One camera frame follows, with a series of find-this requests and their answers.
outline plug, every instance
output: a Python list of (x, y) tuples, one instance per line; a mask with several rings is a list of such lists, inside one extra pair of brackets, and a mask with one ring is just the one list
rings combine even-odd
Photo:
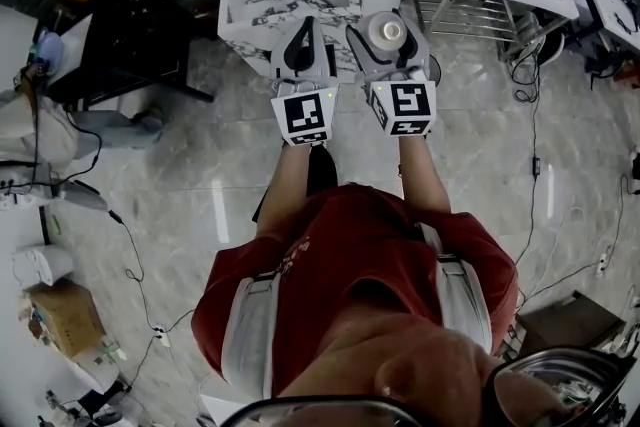
[(538, 178), (540, 176), (540, 158), (533, 157), (531, 161), (531, 173), (534, 178)]
[(118, 214), (116, 214), (113, 210), (109, 210), (109, 217), (111, 217), (111, 219), (113, 219), (118, 224), (124, 224), (122, 222), (122, 217), (120, 217)]
[(169, 334), (167, 333), (167, 331), (159, 324), (156, 325), (153, 330), (157, 333), (156, 338), (160, 340), (160, 343), (166, 348), (170, 348), (171, 342), (169, 341)]

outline white shoulder strap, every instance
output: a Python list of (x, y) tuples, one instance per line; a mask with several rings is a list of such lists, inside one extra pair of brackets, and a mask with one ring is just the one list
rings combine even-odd
[(222, 342), (225, 380), (251, 400), (271, 398), (272, 347), (280, 274), (245, 278), (238, 285)]
[(491, 353), (491, 318), (478, 276), (471, 265), (453, 255), (443, 254), (438, 232), (420, 223), (425, 242), (438, 255), (436, 288), (442, 323), (459, 331)]
[[(422, 223), (420, 228), (425, 242), (438, 255), (436, 288), (444, 327), (467, 335), (490, 353), (491, 321), (473, 267), (444, 255), (436, 230)], [(271, 358), (280, 277), (272, 272), (240, 282), (222, 343), (222, 375), (254, 401), (271, 398), (272, 394)]]

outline marble floor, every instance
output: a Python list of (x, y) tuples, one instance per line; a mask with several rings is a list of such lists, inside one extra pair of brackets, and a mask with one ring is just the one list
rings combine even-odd
[[(438, 117), (428, 138), (456, 211), (472, 212), (515, 259), (529, 234), (533, 108), (514, 100), (515, 86), (493, 44), (433, 37), (442, 66)], [(198, 301), (216, 251), (250, 240), (251, 215), (278, 157), (281, 139), (268, 82), (223, 42), (194, 41), (190, 85), (215, 94), (213, 104), (149, 91), (169, 118), (160, 141), (146, 150), (104, 150), (86, 182), (99, 189), (132, 231), (146, 268), (152, 323), (167, 327)], [(144, 98), (125, 99), (131, 115)], [(355, 181), (401, 195), (398, 149), (381, 135), (362, 91), (343, 85), (328, 144), (341, 183)], [(535, 229), (519, 265), (529, 295), (613, 244), (620, 213), (619, 179), (639, 141), (640, 93), (582, 71), (582, 58), (563, 53), (542, 70), (537, 152), (542, 159), (535, 197)], [(89, 159), (77, 163), (83, 169)], [(51, 209), (57, 243), (76, 256), (76, 279), (92, 291), (108, 333), (128, 356), (131, 379), (150, 339), (136, 283), (125, 277), (135, 255), (126, 231), (105, 214), (59, 203)], [(630, 319), (632, 285), (640, 285), (637, 257), (640, 202), (625, 197), (624, 217), (605, 278), (593, 268), (537, 295), (536, 309), (580, 290)], [(200, 384), (209, 375), (188, 319), (156, 343), (132, 392), (165, 427), (194, 424)], [(233, 398), (215, 377), (206, 383)]]

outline red t-shirt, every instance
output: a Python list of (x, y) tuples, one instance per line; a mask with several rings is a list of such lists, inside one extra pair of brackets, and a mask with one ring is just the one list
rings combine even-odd
[(318, 344), (360, 280), (386, 285), (407, 311), (442, 325), (436, 255), (417, 221), (435, 228), (445, 253), (475, 269), (491, 317), (493, 350), (504, 338), (518, 296), (515, 266), (471, 214), (425, 213), (371, 187), (316, 194), (298, 216), (290, 244), (258, 238), (219, 251), (191, 322), (200, 350), (220, 373), (222, 342), (238, 284), (283, 264), (273, 340), (273, 394), (313, 360)]

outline metal rack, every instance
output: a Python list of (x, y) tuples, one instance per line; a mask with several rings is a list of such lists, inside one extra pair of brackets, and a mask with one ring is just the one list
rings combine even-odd
[(518, 37), (506, 0), (414, 0), (428, 33), (471, 36), (507, 43)]

